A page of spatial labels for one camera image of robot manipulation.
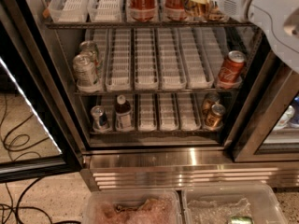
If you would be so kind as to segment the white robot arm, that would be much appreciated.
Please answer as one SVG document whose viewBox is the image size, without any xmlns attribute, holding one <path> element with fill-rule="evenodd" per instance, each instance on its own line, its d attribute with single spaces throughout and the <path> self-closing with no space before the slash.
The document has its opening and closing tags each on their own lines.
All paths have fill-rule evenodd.
<svg viewBox="0 0 299 224">
<path fill-rule="evenodd" d="M 191 1 L 203 4 L 208 0 Z M 258 26 L 280 60 L 299 73 L 299 0 L 212 1 L 224 15 Z"/>
</svg>

